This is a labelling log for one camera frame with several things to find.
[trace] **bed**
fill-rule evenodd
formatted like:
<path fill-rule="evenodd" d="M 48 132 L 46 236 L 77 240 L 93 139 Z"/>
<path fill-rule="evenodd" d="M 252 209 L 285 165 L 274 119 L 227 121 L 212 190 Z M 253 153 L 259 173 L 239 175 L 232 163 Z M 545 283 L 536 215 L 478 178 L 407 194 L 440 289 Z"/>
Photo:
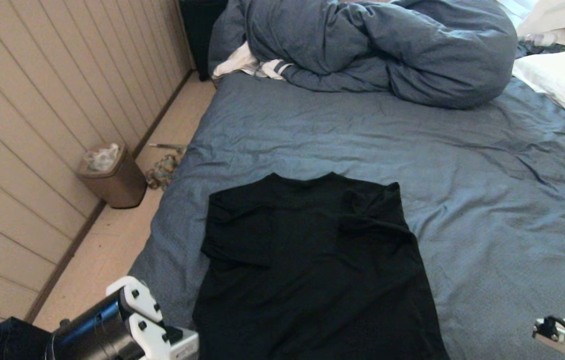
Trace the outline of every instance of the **bed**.
<path fill-rule="evenodd" d="M 191 327 L 209 195 L 276 173 L 399 182 L 452 359 L 561 359 L 532 339 L 565 317 L 565 110 L 512 77 L 470 109 L 226 75 L 130 274 Z"/>

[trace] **black t-shirt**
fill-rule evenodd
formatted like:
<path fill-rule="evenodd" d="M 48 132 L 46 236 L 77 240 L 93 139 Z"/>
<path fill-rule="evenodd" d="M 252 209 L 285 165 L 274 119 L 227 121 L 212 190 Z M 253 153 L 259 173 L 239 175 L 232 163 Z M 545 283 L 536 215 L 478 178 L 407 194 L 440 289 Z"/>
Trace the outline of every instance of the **black t-shirt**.
<path fill-rule="evenodd" d="M 273 173 L 209 197 L 203 360 L 447 360 L 397 182 Z"/>

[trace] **beige floor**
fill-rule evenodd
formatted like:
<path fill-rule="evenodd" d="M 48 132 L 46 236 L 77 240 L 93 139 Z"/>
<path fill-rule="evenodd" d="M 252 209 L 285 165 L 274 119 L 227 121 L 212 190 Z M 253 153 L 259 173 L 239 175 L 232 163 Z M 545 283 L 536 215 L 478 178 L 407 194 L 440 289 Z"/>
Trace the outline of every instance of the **beige floor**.
<path fill-rule="evenodd" d="M 188 144 L 214 93 L 210 81 L 200 82 L 193 73 L 148 142 Z M 146 146 L 136 161 L 146 171 L 173 152 Z M 95 305 L 105 296 L 109 284 L 127 275 L 145 246 L 162 194 L 160 189 L 147 189 L 134 209 L 104 208 L 38 313 L 35 326 L 56 330 L 62 319 L 74 319 Z"/>

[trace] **wall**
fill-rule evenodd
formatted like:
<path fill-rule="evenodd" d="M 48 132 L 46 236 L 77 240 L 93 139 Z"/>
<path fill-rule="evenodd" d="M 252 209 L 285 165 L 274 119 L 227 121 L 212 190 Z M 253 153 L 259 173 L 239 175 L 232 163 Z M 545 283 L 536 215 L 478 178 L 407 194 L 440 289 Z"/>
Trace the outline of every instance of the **wall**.
<path fill-rule="evenodd" d="M 102 142 L 134 150 L 191 68 L 172 0 L 0 0 L 0 319 L 21 319 L 98 199 Z"/>

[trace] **black furniture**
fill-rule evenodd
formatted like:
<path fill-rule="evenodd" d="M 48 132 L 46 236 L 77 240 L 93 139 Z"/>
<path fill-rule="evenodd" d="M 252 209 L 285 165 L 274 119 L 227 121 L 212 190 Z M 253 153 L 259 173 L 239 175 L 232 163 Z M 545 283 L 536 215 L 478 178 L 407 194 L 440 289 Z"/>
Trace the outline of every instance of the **black furniture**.
<path fill-rule="evenodd" d="M 210 77 L 207 66 L 209 40 L 216 19 L 226 6 L 227 0 L 180 0 L 184 29 L 201 82 Z"/>

